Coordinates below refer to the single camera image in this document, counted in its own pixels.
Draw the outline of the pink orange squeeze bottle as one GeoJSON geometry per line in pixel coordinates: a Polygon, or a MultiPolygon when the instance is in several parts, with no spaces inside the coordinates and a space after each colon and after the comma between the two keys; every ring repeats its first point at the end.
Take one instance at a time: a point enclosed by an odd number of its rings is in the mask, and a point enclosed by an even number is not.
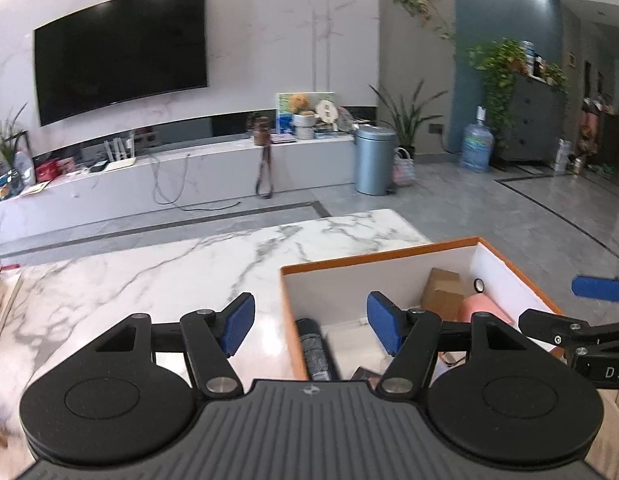
{"type": "Polygon", "coordinates": [[[457,321],[469,323],[472,315],[477,312],[487,312],[509,325],[515,325],[511,316],[485,294],[473,294],[463,299],[457,312],[457,321]]]}

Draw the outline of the trailing green vine plant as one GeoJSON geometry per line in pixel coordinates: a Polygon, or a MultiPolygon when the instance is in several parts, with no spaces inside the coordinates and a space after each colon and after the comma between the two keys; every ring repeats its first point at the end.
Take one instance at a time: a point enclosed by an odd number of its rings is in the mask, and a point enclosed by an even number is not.
{"type": "Polygon", "coordinates": [[[462,130],[479,105],[486,108],[495,133],[513,125],[508,107],[515,77],[526,69],[523,41],[530,41],[550,63],[562,62],[560,0],[455,0],[453,18],[437,10],[434,0],[392,2],[455,48],[448,150],[460,148],[462,130]]]}

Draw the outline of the blue water jug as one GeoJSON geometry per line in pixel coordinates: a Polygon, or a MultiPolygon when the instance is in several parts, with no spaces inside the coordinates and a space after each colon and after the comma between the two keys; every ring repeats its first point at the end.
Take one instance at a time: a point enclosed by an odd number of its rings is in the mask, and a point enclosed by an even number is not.
{"type": "Polygon", "coordinates": [[[475,172],[487,172],[494,147],[494,136],[485,125],[486,110],[477,107],[472,124],[463,130],[460,165],[475,172]]]}

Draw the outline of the grey metal trash bin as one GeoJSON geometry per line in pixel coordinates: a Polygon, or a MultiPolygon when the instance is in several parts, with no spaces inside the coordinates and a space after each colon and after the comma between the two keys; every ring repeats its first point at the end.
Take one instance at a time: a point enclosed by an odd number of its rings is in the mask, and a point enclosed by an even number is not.
{"type": "Polygon", "coordinates": [[[382,196],[392,185],[397,133],[385,127],[360,126],[355,133],[355,188],[358,193],[382,196]]]}

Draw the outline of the dark grey drawer cabinet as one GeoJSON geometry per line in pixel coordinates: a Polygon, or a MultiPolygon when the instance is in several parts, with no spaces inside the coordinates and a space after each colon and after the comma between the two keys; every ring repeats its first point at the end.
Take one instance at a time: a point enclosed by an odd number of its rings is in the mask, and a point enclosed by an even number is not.
{"type": "Polygon", "coordinates": [[[515,76],[509,127],[501,133],[496,156],[506,165],[549,162],[563,133],[567,96],[532,77],[515,76]]]}

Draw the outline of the green potted plant left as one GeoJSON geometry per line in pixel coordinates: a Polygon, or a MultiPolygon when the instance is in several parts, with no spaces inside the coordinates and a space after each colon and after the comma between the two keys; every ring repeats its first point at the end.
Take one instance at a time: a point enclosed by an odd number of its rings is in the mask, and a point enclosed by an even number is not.
{"type": "Polygon", "coordinates": [[[0,122],[0,177],[15,169],[15,155],[22,142],[29,146],[28,131],[18,122],[27,104],[0,122]]]}

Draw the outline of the orange white storage box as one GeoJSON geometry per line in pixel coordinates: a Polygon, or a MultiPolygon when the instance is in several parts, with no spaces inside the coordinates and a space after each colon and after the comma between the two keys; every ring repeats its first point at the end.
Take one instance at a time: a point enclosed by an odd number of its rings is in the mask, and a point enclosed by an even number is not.
{"type": "Polygon", "coordinates": [[[403,310],[419,307],[434,268],[459,274],[467,296],[474,293],[473,282],[481,280],[486,295],[512,325],[527,309],[561,312],[513,262],[480,237],[285,266],[280,270],[280,288],[294,376],[308,376],[296,327],[299,318],[319,325],[342,379],[352,378],[358,367],[384,372],[391,357],[368,325],[367,297],[383,292],[403,310]]]}

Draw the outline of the black cylinder can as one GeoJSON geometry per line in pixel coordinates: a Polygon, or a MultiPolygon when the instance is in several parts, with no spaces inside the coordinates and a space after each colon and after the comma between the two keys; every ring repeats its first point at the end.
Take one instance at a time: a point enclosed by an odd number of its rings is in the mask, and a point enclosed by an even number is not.
{"type": "Polygon", "coordinates": [[[295,325],[300,336],[307,374],[314,382],[336,382],[341,379],[329,344],[320,325],[312,318],[298,318],[295,325]]]}

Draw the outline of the brown cardboard box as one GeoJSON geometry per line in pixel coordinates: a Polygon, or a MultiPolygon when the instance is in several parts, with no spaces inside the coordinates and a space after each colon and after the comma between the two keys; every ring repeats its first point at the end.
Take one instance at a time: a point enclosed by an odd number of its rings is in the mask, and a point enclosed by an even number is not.
{"type": "Polygon", "coordinates": [[[443,321],[456,321],[465,297],[466,286],[460,274],[433,268],[423,289],[420,307],[436,313],[443,321]]]}

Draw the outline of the long leaf potted plant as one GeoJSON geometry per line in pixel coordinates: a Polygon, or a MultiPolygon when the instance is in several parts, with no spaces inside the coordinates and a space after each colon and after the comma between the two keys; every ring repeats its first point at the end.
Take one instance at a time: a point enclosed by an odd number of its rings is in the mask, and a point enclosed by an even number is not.
{"type": "Polygon", "coordinates": [[[398,146],[410,155],[416,153],[415,141],[420,127],[443,117],[442,114],[428,113],[428,106],[448,93],[447,90],[442,90],[421,100],[424,82],[425,80],[421,78],[409,99],[405,96],[398,96],[397,100],[392,98],[390,92],[382,84],[378,88],[373,87],[372,84],[369,86],[384,110],[390,115],[387,120],[380,119],[381,124],[391,127],[396,132],[398,146]]]}

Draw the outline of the anime art card box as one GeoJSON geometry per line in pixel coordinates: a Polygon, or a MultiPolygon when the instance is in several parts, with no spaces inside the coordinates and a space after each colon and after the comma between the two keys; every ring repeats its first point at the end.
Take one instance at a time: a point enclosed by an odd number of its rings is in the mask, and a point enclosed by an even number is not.
{"type": "Polygon", "coordinates": [[[381,379],[381,374],[364,366],[358,366],[351,378],[349,378],[351,382],[365,382],[371,390],[375,390],[378,387],[381,379]]]}

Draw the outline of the white wifi router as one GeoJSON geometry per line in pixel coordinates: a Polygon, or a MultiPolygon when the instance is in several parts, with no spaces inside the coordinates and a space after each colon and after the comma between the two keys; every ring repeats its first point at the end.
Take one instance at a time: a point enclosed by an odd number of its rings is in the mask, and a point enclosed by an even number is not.
{"type": "Polygon", "coordinates": [[[102,146],[104,156],[88,167],[90,174],[125,169],[134,166],[136,163],[134,131],[127,133],[126,136],[116,136],[111,140],[104,140],[102,146]]]}

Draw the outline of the wall mounted television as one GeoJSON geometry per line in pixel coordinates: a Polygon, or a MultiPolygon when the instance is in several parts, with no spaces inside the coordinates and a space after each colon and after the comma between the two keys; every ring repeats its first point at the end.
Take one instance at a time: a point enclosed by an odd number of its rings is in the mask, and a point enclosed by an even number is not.
{"type": "Polygon", "coordinates": [[[40,124],[208,86],[205,0],[108,0],[34,30],[40,124]]]}

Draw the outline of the pastel woven basket bag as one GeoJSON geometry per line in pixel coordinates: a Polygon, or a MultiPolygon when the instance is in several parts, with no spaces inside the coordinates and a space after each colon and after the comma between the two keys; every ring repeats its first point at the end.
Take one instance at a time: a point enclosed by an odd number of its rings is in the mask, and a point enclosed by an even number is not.
{"type": "Polygon", "coordinates": [[[396,148],[393,162],[393,183],[396,186],[411,186],[416,182],[413,158],[405,148],[396,148]]]}

